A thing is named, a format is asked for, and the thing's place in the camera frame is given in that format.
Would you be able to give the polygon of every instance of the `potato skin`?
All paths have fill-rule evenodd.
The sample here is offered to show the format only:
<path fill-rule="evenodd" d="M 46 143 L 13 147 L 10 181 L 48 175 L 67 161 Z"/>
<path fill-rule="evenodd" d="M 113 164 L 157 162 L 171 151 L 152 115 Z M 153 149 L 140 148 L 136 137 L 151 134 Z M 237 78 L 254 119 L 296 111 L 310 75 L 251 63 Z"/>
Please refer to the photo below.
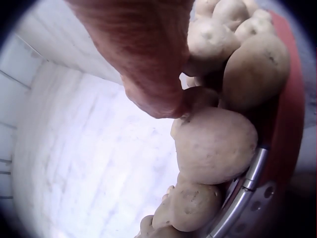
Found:
<path fill-rule="evenodd" d="M 145 216 L 140 223 L 140 233 L 142 238 L 148 238 L 149 235 L 154 231 L 152 226 L 153 215 Z"/>
<path fill-rule="evenodd" d="M 192 238 L 192 236 L 190 233 L 181 232 L 169 226 L 156 229 L 148 238 Z"/>
<path fill-rule="evenodd" d="M 257 140 L 255 127 L 241 114 L 203 108 L 175 135 L 179 171 L 190 182 L 227 182 L 250 165 Z"/>
<path fill-rule="evenodd" d="M 155 230 L 161 227 L 171 226 L 169 215 L 170 206 L 171 197 L 168 196 L 165 200 L 162 201 L 161 205 L 159 205 L 159 207 L 154 212 L 152 226 Z"/>
<path fill-rule="evenodd" d="M 171 224 L 180 231 L 195 231 L 211 221 L 220 207 L 221 194 L 216 186 L 177 184 L 171 198 Z"/>
<path fill-rule="evenodd" d="M 263 19 L 263 20 L 267 20 L 267 21 L 273 23 L 273 19 L 272 19 L 271 14 L 268 11 L 263 10 L 263 9 L 256 10 L 253 13 L 252 17 Z"/>
<path fill-rule="evenodd" d="M 249 17 L 248 9 L 241 0 L 220 0 L 212 15 L 213 19 L 219 20 L 233 32 Z"/>
<path fill-rule="evenodd" d="M 258 4 L 255 2 L 255 0 L 242 0 L 244 4 L 247 6 L 247 10 L 250 16 L 253 15 L 253 13 L 259 9 Z"/>
<path fill-rule="evenodd" d="M 227 63 L 221 99 L 230 110 L 247 111 L 279 94 L 289 71 L 288 49 L 277 36 L 252 36 Z"/>
<path fill-rule="evenodd" d="M 251 17 L 241 23 L 235 31 L 235 36 L 243 43 L 246 39 L 260 33 L 275 34 L 273 24 L 264 18 Z"/>
<path fill-rule="evenodd" d="M 187 76 L 204 76 L 220 70 L 223 63 L 240 47 L 234 33 L 220 21 L 199 18 L 191 22 L 187 43 L 189 60 L 183 68 Z"/>
<path fill-rule="evenodd" d="M 212 17 L 216 4 L 220 0 L 196 0 L 195 17 Z"/>

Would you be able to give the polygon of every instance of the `white tiled wall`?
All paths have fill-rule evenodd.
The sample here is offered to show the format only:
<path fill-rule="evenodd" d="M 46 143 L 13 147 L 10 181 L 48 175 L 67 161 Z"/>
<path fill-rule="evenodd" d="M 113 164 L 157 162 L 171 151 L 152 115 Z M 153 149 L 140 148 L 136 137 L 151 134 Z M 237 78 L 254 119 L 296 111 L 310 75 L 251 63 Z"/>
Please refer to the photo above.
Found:
<path fill-rule="evenodd" d="M 0 211 L 20 230 L 12 192 L 11 164 L 16 129 L 32 81 L 43 58 L 13 34 L 0 55 Z"/>

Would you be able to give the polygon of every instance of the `large potato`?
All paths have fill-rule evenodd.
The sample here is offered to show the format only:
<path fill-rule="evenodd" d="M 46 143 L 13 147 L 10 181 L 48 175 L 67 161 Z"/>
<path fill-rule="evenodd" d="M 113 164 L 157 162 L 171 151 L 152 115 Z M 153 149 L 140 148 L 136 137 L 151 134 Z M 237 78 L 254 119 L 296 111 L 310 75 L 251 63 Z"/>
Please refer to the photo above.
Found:
<path fill-rule="evenodd" d="M 275 34 L 273 24 L 266 18 L 251 17 L 237 28 L 235 36 L 243 43 L 246 39 L 260 33 Z"/>
<path fill-rule="evenodd" d="M 212 90 L 201 86 L 191 87 L 184 91 L 184 101 L 191 106 L 191 113 L 187 116 L 177 118 L 171 127 L 171 137 L 174 139 L 179 126 L 190 119 L 197 110 L 203 107 L 216 107 L 219 103 L 218 94 Z"/>
<path fill-rule="evenodd" d="M 277 36 L 252 36 L 227 63 L 222 100 L 230 110 L 247 111 L 279 94 L 289 71 L 287 47 Z"/>
<path fill-rule="evenodd" d="M 221 194 L 216 186 L 177 183 L 171 197 L 171 224 L 180 231 L 195 231 L 211 221 L 220 207 Z"/>
<path fill-rule="evenodd" d="M 190 58 L 184 66 L 187 76 L 204 76 L 220 70 L 240 47 L 234 33 L 218 20 L 199 18 L 192 22 L 187 37 Z"/>
<path fill-rule="evenodd" d="M 220 0 L 196 0 L 195 16 L 212 17 L 215 6 L 219 1 Z"/>
<path fill-rule="evenodd" d="M 220 20 L 232 31 L 249 17 L 247 7 L 241 0 L 220 0 L 212 15 L 212 18 Z"/>
<path fill-rule="evenodd" d="M 219 184 L 248 168 L 258 138 L 241 114 L 207 107 L 183 122 L 174 139 L 181 175 L 190 182 Z"/>

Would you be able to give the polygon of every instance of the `small potato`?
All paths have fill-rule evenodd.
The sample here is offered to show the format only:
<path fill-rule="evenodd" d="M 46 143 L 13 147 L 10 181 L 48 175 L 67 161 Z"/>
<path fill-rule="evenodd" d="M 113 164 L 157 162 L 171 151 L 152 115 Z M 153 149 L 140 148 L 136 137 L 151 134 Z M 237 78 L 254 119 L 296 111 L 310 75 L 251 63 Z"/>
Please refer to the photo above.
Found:
<path fill-rule="evenodd" d="M 252 17 L 263 19 L 263 20 L 267 20 L 267 21 L 273 23 L 273 19 L 272 19 L 271 14 L 268 11 L 263 10 L 263 9 L 256 10 L 253 13 Z"/>
<path fill-rule="evenodd" d="M 220 0 L 215 6 L 213 19 L 220 22 L 233 32 L 250 17 L 246 5 L 241 0 Z"/>
<path fill-rule="evenodd" d="M 216 186 L 177 184 L 171 197 L 171 224 L 180 231 L 195 231 L 211 221 L 220 207 L 221 194 Z"/>
<path fill-rule="evenodd" d="M 190 24 L 187 43 L 190 57 L 183 69 L 187 76 L 204 76 L 220 70 L 240 47 L 238 39 L 228 27 L 209 18 L 199 18 Z"/>
<path fill-rule="evenodd" d="M 192 236 L 189 233 L 178 231 L 174 227 L 169 226 L 156 229 L 148 238 L 192 238 Z"/>
<path fill-rule="evenodd" d="M 275 34 L 274 26 L 266 19 L 251 17 L 241 23 L 235 32 L 235 36 L 243 43 L 246 39 L 260 33 Z"/>
<path fill-rule="evenodd" d="M 159 229 L 161 227 L 171 226 L 169 215 L 170 205 L 171 197 L 168 196 L 164 201 L 162 201 L 161 205 L 156 209 L 152 221 L 152 226 L 154 230 Z"/>
<path fill-rule="evenodd" d="M 241 114 L 206 107 L 182 123 L 174 139 L 178 168 L 186 180 L 220 184 L 250 166 L 258 137 L 253 124 Z"/>
<path fill-rule="evenodd" d="M 196 0 L 195 16 L 212 17 L 216 4 L 220 0 Z"/>
<path fill-rule="evenodd" d="M 170 194 L 170 192 L 171 192 L 174 188 L 175 188 L 174 185 L 169 186 L 168 189 L 167 189 L 167 191 L 166 191 L 166 193 L 167 193 L 167 194 Z"/>
<path fill-rule="evenodd" d="M 164 201 L 167 198 L 168 198 L 168 194 L 164 194 L 163 197 L 162 197 L 162 201 Z"/>
<path fill-rule="evenodd" d="M 152 226 L 153 215 L 144 217 L 140 223 L 140 234 L 142 238 L 148 238 L 150 234 L 154 231 Z"/>
<path fill-rule="evenodd" d="M 248 13 L 250 16 L 253 15 L 253 13 L 259 9 L 258 4 L 255 2 L 255 0 L 242 0 L 244 4 L 247 6 Z"/>
<path fill-rule="evenodd" d="M 247 111 L 279 94 L 289 71 L 288 49 L 277 36 L 267 33 L 252 36 L 227 63 L 222 100 L 230 110 Z"/>

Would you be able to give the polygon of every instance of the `skin wrinkle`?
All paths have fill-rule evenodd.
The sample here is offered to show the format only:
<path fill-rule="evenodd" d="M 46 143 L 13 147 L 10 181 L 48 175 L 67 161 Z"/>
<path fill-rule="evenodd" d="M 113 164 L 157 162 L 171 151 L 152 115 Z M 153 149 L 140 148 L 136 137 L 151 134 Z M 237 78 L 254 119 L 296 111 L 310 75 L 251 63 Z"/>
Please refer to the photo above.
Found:
<path fill-rule="evenodd" d="M 67 0 L 101 55 L 123 80 L 126 94 L 155 118 L 187 108 L 179 75 L 188 60 L 193 0 Z"/>

